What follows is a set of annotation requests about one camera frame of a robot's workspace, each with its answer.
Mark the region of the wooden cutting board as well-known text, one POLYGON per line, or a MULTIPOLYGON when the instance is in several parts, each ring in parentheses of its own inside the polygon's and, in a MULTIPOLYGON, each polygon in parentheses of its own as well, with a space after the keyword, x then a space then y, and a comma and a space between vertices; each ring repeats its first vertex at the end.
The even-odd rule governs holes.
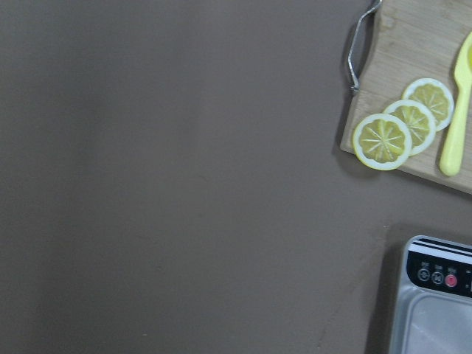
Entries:
POLYGON ((463 41, 471 32, 470 1, 373 1, 358 19, 349 59, 353 98, 340 148, 353 151, 355 126, 399 100, 416 79, 429 77, 457 92, 454 67, 463 41))

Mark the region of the digital kitchen scale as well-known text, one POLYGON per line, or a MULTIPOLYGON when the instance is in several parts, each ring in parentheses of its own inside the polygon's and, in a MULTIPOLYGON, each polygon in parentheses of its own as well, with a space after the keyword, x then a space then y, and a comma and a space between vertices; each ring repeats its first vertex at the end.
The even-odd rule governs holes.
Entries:
POLYGON ((471 246, 426 235, 408 240, 388 351, 471 352, 471 246))

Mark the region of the yellow plastic knife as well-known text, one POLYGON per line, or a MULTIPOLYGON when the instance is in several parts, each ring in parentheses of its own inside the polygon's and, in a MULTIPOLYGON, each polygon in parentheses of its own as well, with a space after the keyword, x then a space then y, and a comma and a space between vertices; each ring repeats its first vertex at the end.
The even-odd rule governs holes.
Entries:
POLYGON ((440 170, 449 177, 459 173, 464 154, 471 101, 471 33, 464 40, 457 55, 454 80, 457 86, 457 98, 440 157, 440 170))

